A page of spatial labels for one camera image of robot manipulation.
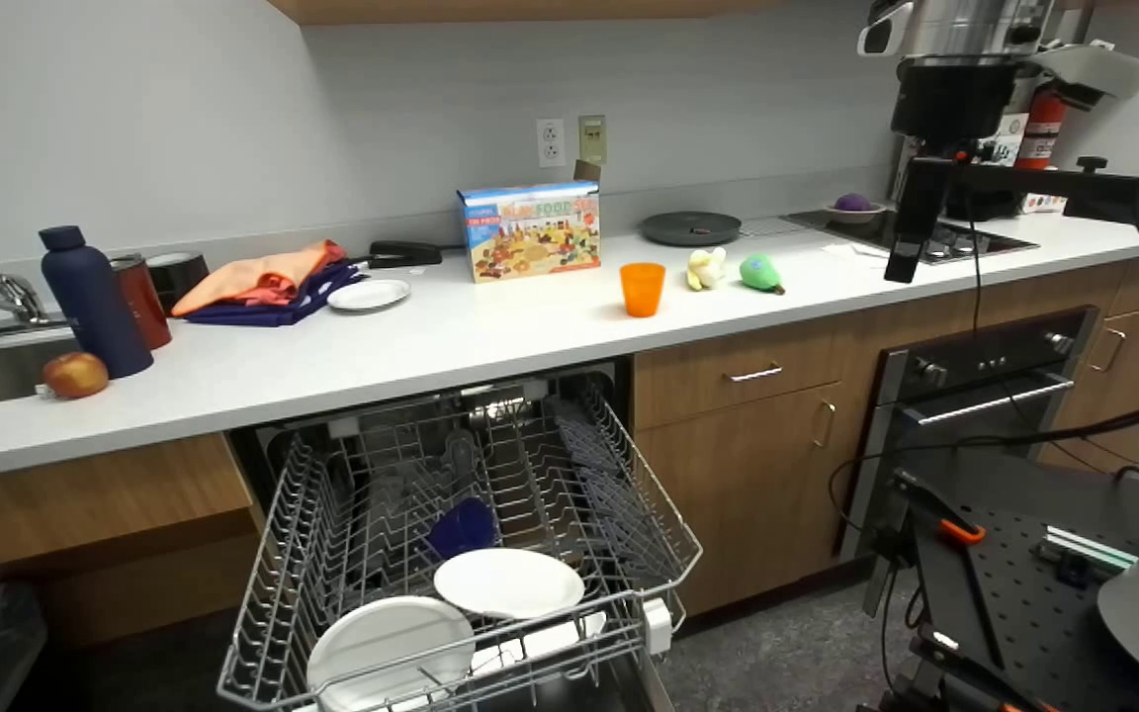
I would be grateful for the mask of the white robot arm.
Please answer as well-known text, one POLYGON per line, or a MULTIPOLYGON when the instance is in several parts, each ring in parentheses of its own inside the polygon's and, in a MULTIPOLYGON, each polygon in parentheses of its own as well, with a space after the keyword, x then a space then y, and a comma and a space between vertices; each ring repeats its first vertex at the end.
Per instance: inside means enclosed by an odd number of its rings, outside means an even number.
POLYGON ((1025 79, 1092 108, 1139 89, 1139 55, 1099 38, 1048 38, 1057 0, 872 0, 856 30, 866 60, 899 64, 889 130, 901 137, 885 276, 910 283, 950 188, 1125 195, 1132 178, 1096 168, 980 166, 1025 79))

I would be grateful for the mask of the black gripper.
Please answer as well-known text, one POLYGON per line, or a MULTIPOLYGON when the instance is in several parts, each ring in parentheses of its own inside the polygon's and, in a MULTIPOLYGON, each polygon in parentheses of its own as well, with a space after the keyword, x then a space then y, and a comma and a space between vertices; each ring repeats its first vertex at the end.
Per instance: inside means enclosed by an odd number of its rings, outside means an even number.
POLYGON ((1011 83, 1017 64, 991 55, 922 55, 899 67, 889 127, 912 142, 912 152, 889 217, 889 280, 912 280, 953 174, 996 130, 1011 83))

